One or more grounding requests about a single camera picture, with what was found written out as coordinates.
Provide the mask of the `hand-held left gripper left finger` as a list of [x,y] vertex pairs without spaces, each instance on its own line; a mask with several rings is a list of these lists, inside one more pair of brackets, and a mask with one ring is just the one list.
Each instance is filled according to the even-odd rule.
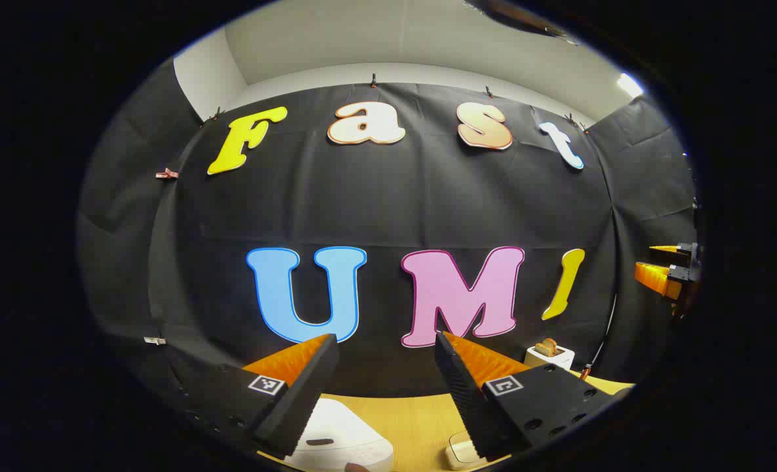
[[253,363],[181,371],[187,413],[244,454],[291,455],[338,364],[335,334],[286,347]]

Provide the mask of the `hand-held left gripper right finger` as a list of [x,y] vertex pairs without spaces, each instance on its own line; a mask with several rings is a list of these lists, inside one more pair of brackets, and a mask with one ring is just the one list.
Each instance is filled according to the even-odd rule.
[[605,391],[553,363],[527,366],[449,332],[436,335],[434,359],[476,454],[487,460],[541,453],[631,391]]

